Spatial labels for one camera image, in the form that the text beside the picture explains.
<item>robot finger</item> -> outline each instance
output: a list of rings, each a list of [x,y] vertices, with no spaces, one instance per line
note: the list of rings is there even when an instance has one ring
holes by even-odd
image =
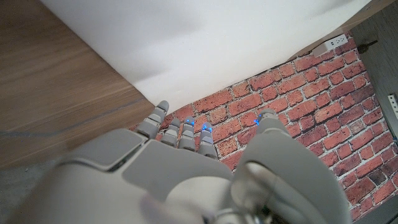
[[[258,119],[254,120],[257,123],[257,134],[264,133],[267,130],[281,130],[287,134],[286,127],[280,122],[279,117],[276,115],[275,111],[272,109],[262,110],[258,116]]]
[[[178,132],[180,131],[180,120],[174,118],[160,140],[164,144],[169,146],[177,146]]]
[[[193,139],[193,125],[195,122],[191,116],[187,117],[182,127],[182,134],[178,144],[179,149],[188,149],[195,152],[195,140]]]
[[[199,154],[210,157],[212,159],[218,159],[216,149],[213,144],[212,127],[209,122],[205,122],[202,126],[200,133],[200,147],[198,150]]]
[[[165,100],[161,101],[155,107],[153,112],[136,128],[135,131],[148,137],[149,139],[154,139],[168,110],[169,103]]]

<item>brick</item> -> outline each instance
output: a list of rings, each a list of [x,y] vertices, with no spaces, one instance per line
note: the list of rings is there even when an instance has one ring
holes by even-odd
[[[223,105],[232,100],[232,95],[229,93],[228,89],[221,90],[213,95],[204,97],[193,103],[195,108],[199,113],[204,113],[206,111],[212,110],[219,105]]]
[[[384,149],[388,145],[392,143],[392,135],[391,133],[386,133],[377,138],[375,141],[372,142],[373,151],[378,153],[381,149]]]
[[[310,115],[310,116],[305,116],[303,118],[300,118],[300,124],[301,124],[303,131],[306,131],[306,130],[312,128],[315,125],[313,116]]]
[[[303,92],[305,97],[309,98],[317,93],[322,92],[323,90],[328,89],[330,86],[328,80],[326,78],[322,78],[319,82],[311,83],[305,87],[303,87]]]
[[[173,120],[173,115],[172,114],[167,115],[164,118],[163,123],[160,125],[160,130],[167,128],[170,125],[170,123],[172,122],[172,120]]]
[[[195,141],[195,148],[199,149],[199,147],[200,147],[200,136],[193,137],[193,140]]]
[[[362,213],[368,211],[371,207],[373,207],[372,197],[367,197],[364,200],[362,200],[361,205],[359,207],[361,208]]]
[[[357,218],[359,218],[361,216],[361,211],[358,206],[355,208],[352,208],[349,212],[351,213],[351,218],[353,220],[356,220]]]
[[[333,166],[338,161],[336,152],[328,153],[325,156],[321,157],[320,159],[328,167]]]
[[[238,143],[240,143],[240,145],[249,143],[249,141],[256,135],[256,131],[257,126],[254,126],[242,133],[239,133],[237,135]]]
[[[282,75],[282,78],[289,77],[289,76],[294,74],[293,65],[291,63],[285,64],[285,65],[281,65],[279,67],[279,72]]]
[[[345,174],[346,172],[352,170],[360,163],[361,163],[361,158],[359,158],[359,155],[356,153],[353,154],[352,156],[347,157],[343,161],[340,161],[333,169],[333,172],[339,177]]]
[[[314,57],[313,55],[308,55],[308,56],[296,59],[294,62],[294,65],[296,67],[296,70],[299,72],[299,71],[305,70],[307,68],[310,68],[314,65],[317,65],[319,63],[321,63],[321,58]]]
[[[333,133],[340,129],[340,123],[338,122],[337,118],[328,120],[325,125],[328,128],[329,133]]]
[[[163,134],[157,134],[155,137],[155,140],[160,141],[162,139],[162,137],[163,137]]]
[[[353,81],[356,89],[359,89],[366,84],[366,79],[362,75],[355,77]]]
[[[294,106],[297,103],[300,103],[303,101],[303,95],[301,94],[301,91],[296,90],[287,95],[287,101],[289,102],[290,106]]]
[[[355,101],[354,101],[352,95],[342,97],[342,99],[340,100],[340,103],[344,109],[350,108],[355,105]]]
[[[365,71],[365,66],[362,62],[356,62],[342,70],[344,77],[352,78]]]
[[[246,81],[232,87],[232,92],[235,97],[241,97],[250,93],[250,86]]]
[[[192,105],[184,106],[184,107],[174,111],[173,114],[180,121],[185,120],[185,118],[187,118],[187,116],[193,116],[193,117],[195,116],[195,113],[193,112]]]
[[[329,59],[333,58],[334,56],[335,56],[334,51],[333,50],[329,50],[328,52],[323,53],[320,56],[320,58],[321,58],[322,61],[324,61],[324,60],[329,60]]]
[[[326,149],[331,149],[338,144],[342,143],[343,141],[347,140],[351,136],[351,133],[348,128],[343,128],[337,131],[335,134],[327,137],[323,140],[323,145]]]
[[[303,116],[312,113],[317,108],[317,104],[313,100],[307,100],[294,106],[291,110],[287,112],[290,120],[295,121]]]
[[[209,113],[209,122],[212,125],[223,122],[227,118],[228,118],[228,115],[226,114],[226,108],[224,108],[224,107],[212,110]]]
[[[345,35],[347,38],[350,38],[350,37],[353,36],[353,33],[349,30],[349,31],[345,32],[344,35]]]
[[[387,183],[385,183],[380,189],[376,190],[373,193],[373,198],[374,198],[374,203],[379,203],[386,197],[388,197],[393,191],[395,191],[396,188],[392,184],[392,181],[389,180]]]
[[[386,121],[383,121],[382,125],[383,125],[384,130],[388,130],[388,125],[387,125]]]
[[[338,57],[330,62],[325,62],[322,65],[318,65],[318,72],[320,76],[324,76],[343,67],[344,67],[344,60],[342,57]]]
[[[304,72],[304,76],[308,82],[312,82],[318,78],[318,72],[315,68],[311,68]]]
[[[336,100],[342,96],[347,95],[355,90],[354,83],[352,81],[344,82],[330,90],[330,98]]]
[[[279,94],[286,93],[290,90],[294,90],[305,84],[305,78],[303,75],[295,75],[290,79],[282,80],[282,83],[278,85]]]
[[[221,162],[227,165],[231,170],[235,170],[239,160],[242,157],[243,151],[235,152],[234,154],[222,159]]]
[[[198,133],[201,131],[203,124],[207,122],[207,117],[205,114],[195,118],[194,132]]]
[[[372,98],[373,98],[374,104],[375,104],[376,106],[379,106],[379,100],[377,99],[377,97],[376,97],[376,96],[373,96]]]
[[[278,118],[284,125],[289,123],[286,114],[278,114]]]
[[[298,122],[286,126],[286,129],[293,138],[301,133],[300,125]]]
[[[356,136],[349,143],[351,144],[351,147],[355,151],[355,150],[359,149],[360,147],[364,146],[366,143],[368,143],[372,139],[373,139],[372,129],[368,129],[364,133],[360,134],[359,136]]]
[[[276,87],[270,86],[270,87],[263,89],[261,94],[262,94],[262,99],[264,100],[264,102],[267,102],[269,100],[275,99],[276,96],[278,95],[278,92],[276,91]]]
[[[377,123],[372,126],[373,136],[378,136],[384,132],[383,125],[381,123]]]
[[[371,82],[371,79],[370,79],[369,74],[368,74],[367,72],[364,72],[364,73],[363,73],[363,76],[365,77],[365,79],[366,79],[366,81],[367,81],[368,83]]]
[[[315,97],[315,101],[317,102],[317,105],[319,108],[321,108],[322,106],[327,105],[328,103],[330,103],[330,97],[328,93],[322,93],[318,96]]]
[[[214,142],[218,142],[222,139],[228,138],[240,130],[241,125],[239,124],[239,121],[237,119],[232,119],[225,124],[221,124],[213,128],[213,140]]]
[[[355,62],[358,59],[355,51],[344,54],[343,58],[347,65]]]
[[[342,53],[353,50],[355,48],[356,48],[356,45],[355,45],[354,39],[351,38],[351,39],[348,39],[348,43],[346,43],[340,47],[337,47],[335,49],[335,52],[337,55],[341,55]]]
[[[297,141],[303,144],[305,147],[311,145],[317,140],[325,137],[327,135],[326,129],[324,126],[317,126],[309,132],[301,135],[297,138]]]
[[[140,123],[135,124],[135,125],[131,126],[131,127],[129,128],[129,130],[130,130],[130,131],[134,131],[139,125],[140,125]]]
[[[381,113],[381,109],[378,108],[378,109],[376,109],[376,110],[370,112],[369,114],[365,115],[365,116],[363,117],[363,122],[364,122],[366,125],[370,125],[370,124],[373,124],[373,123],[375,123],[376,121],[380,120],[380,119],[382,118],[382,116],[383,116],[383,115],[382,115],[382,113]]]
[[[337,85],[344,80],[342,72],[335,72],[329,76],[331,84]]]
[[[387,162],[389,159],[393,157],[394,157],[394,151],[392,150],[392,147],[381,153],[381,159],[383,160],[383,162]]]
[[[364,128],[365,128],[365,126],[363,125],[363,122],[360,119],[349,125],[349,129],[351,130],[351,132],[353,134],[356,134],[356,133],[362,131]]]
[[[242,112],[245,112],[247,110],[250,110],[251,108],[255,108],[256,106],[260,105],[261,103],[262,102],[261,102],[260,94],[253,93],[249,96],[245,96],[244,98],[241,98],[240,100],[231,102],[228,105],[228,110],[229,110],[229,113],[232,116],[234,116],[234,115],[240,114]]]
[[[288,107],[286,98],[276,99],[274,101],[269,102],[266,106],[257,110],[257,113],[260,113],[263,109],[270,108],[273,109],[276,113],[286,109]]]
[[[257,115],[253,112],[247,112],[239,118],[243,128],[255,125],[255,119],[257,119]]]
[[[341,113],[343,109],[341,108],[340,104],[338,102],[333,103],[330,106],[326,106],[323,109],[318,110],[315,112],[315,121],[317,123],[321,123],[324,120],[327,120],[335,115],[338,115]]]
[[[365,195],[370,193],[376,186],[369,178],[365,177],[345,190],[347,199],[352,205],[360,201]]]
[[[373,102],[372,98],[368,98],[367,100],[362,102],[362,106],[365,108],[365,110],[370,111],[372,110],[376,105]]]
[[[356,176],[358,178],[365,176],[366,174],[370,173],[372,170],[376,169],[381,165],[383,162],[381,161],[381,156],[377,156],[365,164],[361,165],[355,170]]]
[[[337,149],[337,154],[340,159],[344,159],[347,156],[351,155],[351,147],[348,143],[346,143]]]
[[[385,173],[388,177],[393,174],[395,171],[398,170],[398,156],[390,159],[386,162],[382,167],[381,170]]]
[[[368,177],[374,182],[376,185],[380,185],[386,180],[386,176],[381,172],[380,169],[376,169],[371,172]]]
[[[313,144],[310,146],[310,150],[317,156],[320,156],[323,154],[323,144],[322,142],[318,142],[316,144]]]
[[[361,154],[362,159],[364,159],[364,160],[369,159],[370,157],[373,156],[372,147],[368,146],[368,147],[363,148],[361,150],[360,154]]]
[[[396,173],[393,177],[392,177],[392,182],[398,186],[398,173]]]
[[[351,186],[353,183],[356,182],[356,176],[354,172],[350,172],[347,176],[343,179],[343,185],[345,187]]]
[[[238,146],[236,145],[235,138],[229,138],[225,141],[218,143],[217,149],[220,152],[221,156],[226,156],[238,150]]]
[[[365,114],[365,111],[363,110],[361,105],[356,105],[349,109],[348,111],[345,111],[339,116],[340,124],[341,125],[346,125],[348,123],[351,123],[352,121],[355,121],[356,119],[362,117],[362,115]]]
[[[269,72],[262,73],[249,79],[249,83],[253,90],[259,90],[273,84],[275,81],[280,80],[280,74],[278,70],[272,70]]]
[[[353,99],[355,102],[360,103],[363,100],[365,100],[366,98],[369,98],[370,96],[372,96],[373,94],[374,94],[373,86],[367,85],[367,86],[364,86],[364,87],[356,90],[355,92],[353,92],[352,96],[353,96]]]

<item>white backdrop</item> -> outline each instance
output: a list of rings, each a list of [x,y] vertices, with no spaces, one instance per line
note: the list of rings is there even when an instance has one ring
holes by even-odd
[[[285,62],[369,1],[42,0],[169,113]]]

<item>wooden table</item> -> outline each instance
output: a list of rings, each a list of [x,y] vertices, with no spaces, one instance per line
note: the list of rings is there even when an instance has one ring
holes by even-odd
[[[40,2],[1,1],[0,15],[0,169],[57,157],[153,110]]]

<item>wooden surface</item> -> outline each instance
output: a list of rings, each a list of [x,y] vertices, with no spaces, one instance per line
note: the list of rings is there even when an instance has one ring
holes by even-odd
[[[352,32],[356,45],[379,41],[361,54],[361,59],[390,130],[397,136],[398,119],[387,96],[391,93],[398,96],[398,2],[362,22]]]
[[[38,1],[0,2],[0,168],[57,157],[154,108]]]
[[[330,40],[338,35],[344,34],[345,32],[351,30],[356,25],[365,21],[367,18],[369,18],[372,15],[374,15],[375,13],[379,12],[381,9],[384,9],[385,7],[387,7],[394,1],[395,0],[372,0],[365,7],[363,7],[358,13],[356,13],[351,19],[349,19],[347,22],[345,22],[343,25],[341,25],[339,28],[337,28],[330,34],[324,36],[320,40],[305,47],[301,51],[297,52],[295,55],[293,55],[290,58],[290,60],[295,58],[298,55],[303,55],[303,54],[311,51],[312,49],[314,49],[318,45],[322,44],[326,40]]]

